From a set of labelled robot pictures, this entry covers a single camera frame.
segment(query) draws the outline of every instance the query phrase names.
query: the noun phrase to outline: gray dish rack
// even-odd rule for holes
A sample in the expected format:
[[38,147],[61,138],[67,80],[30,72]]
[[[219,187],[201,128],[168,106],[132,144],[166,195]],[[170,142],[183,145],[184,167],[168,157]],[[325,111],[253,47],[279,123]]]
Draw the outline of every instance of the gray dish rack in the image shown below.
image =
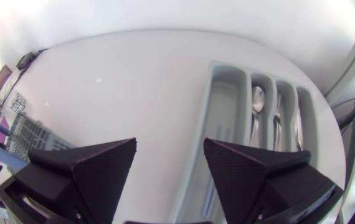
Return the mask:
[[6,151],[12,156],[30,162],[28,151],[31,149],[63,150],[75,146],[58,137],[40,121],[34,121],[25,112],[17,114],[12,126],[11,135],[7,140]]
[[[174,205],[171,222],[212,221],[223,223],[224,214],[203,153],[205,137],[249,146],[252,132],[252,87],[259,86],[265,104],[259,114],[258,147],[273,150],[277,98],[280,95],[281,148],[298,150],[296,127],[302,149],[312,153],[310,164],[316,167],[318,133],[316,111],[306,87],[282,77],[226,63],[213,63],[201,104],[193,153]],[[300,124],[297,124],[300,113]]]

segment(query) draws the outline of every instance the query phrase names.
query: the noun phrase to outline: white wall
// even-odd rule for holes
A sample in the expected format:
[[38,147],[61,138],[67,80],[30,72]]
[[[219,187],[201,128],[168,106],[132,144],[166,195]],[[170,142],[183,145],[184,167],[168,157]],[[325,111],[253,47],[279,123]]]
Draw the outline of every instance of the white wall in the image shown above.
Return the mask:
[[239,35],[284,55],[322,89],[355,41],[355,0],[0,0],[0,66],[31,50],[138,29]]

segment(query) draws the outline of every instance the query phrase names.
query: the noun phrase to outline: white tabletop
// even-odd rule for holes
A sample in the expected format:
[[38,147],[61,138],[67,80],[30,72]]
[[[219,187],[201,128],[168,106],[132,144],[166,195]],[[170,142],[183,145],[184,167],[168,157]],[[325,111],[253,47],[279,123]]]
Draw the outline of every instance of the white tabletop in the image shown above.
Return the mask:
[[[228,35],[142,31],[102,35],[45,51],[16,85],[26,112],[76,146],[136,137],[137,153],[114,223],[166,222],[193,142],[213,60],[273,73],[311,90],[316,168],[344,187],[345,156],[327,102],[290,61]],[[341,201],[324,222],[333,223]]]

